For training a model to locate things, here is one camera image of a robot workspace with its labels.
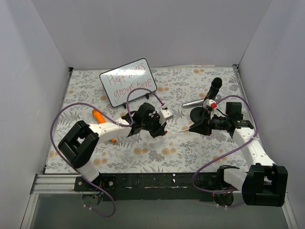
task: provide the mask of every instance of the wall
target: wall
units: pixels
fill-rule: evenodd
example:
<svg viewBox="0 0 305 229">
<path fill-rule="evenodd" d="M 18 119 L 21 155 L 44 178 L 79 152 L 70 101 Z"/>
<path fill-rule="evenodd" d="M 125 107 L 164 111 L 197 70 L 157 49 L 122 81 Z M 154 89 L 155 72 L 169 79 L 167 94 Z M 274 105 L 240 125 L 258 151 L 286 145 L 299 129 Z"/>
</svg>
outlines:
<svg viewBox="0 0 305 229">
<path fill-rule="evenodd" d="M 0 228 L 19 228 L 68 68 L 30 0 L 0 0 Z"/>
<path fill-rule="evenodd" d="M 32 0 L 74 68 L 239 63 L 271 0 Z"/>
<path fill-rule="evenodd" d="M 305 228 L 305 2 L 273 0 L 240 63 L 269 156 L 288 170 L 288 197 Z"/>
</svg>

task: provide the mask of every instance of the patterned table surface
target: patterned table surface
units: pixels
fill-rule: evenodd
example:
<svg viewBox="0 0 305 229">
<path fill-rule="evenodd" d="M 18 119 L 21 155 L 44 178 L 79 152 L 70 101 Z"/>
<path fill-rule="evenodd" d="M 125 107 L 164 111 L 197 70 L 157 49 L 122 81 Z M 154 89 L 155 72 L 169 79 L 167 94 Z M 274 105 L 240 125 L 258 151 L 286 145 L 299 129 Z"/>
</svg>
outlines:
<svg viewBox="0 0 305 229">
<path fill-rule="evenodd" d="M 92 104 L 114 119 L 126 114 L 123 106 L 112 108 L 102 87 L 99 75 L 102 70 L 73 71 L 63 106 L 74 102 Z M 119 138 L 117 143 L 110 141 L 99 144 L 91 159 L 101 173 L 140 173 L 140 172 L 194 172 L 205 163 L 232 150 L 237 145 L 225 132 L 213 131 L 211 136 L 178 131 L 188 128 L 189 109 L 181 104 L 190 100 L 204 98 L 211 81 L 221 77 L 223 86 L 219 94 L 241 95 L 236 76 L 231 67 L 179 67 L 152 68 L 158 96 L 173 111 L 174 118 L 167 124 L 168 133 L 164 137 L 152 138 L 147 131 L 128 138 Z M 130 102 L 131 110 L 137 110 L 143 102 L 149 102 L 160 109 L 156 98 L 140 98 Z M 219 105 L 225 110 L 225 103 Z M 76 121 L 97 123 L 92 109 L 86 106 L 73 106 L 59 118 L 54 132 L 55 143 L 64 137 Z M 206 172 L 215 172 L 220 165 L 234 165 L 247 170 L 245 159 L 240 151 L 219 160 L 206 168 Z M 45 167 L 46 174 L 75 173 L 50 147 Z"/>
</svg>

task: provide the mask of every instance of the gray floor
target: gray floor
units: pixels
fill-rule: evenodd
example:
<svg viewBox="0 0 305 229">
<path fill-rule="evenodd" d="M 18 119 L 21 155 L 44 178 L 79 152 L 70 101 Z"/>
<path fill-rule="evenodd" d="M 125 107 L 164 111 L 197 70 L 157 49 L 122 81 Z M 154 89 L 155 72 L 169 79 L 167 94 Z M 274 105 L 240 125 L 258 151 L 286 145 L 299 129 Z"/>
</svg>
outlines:
<svg viewBox="0 0 305 229">
<path fill-rule="evenodd" d="M 101 210 L 112 209 L 103 202 Z M 286 229 L 277 207 L 243 205 L 223 209 L 194 200 L 118 201 L 116 214 L 106 219 L 83 207 L 80 194 L 40 195 L 32 229 Z"/>
</svg>

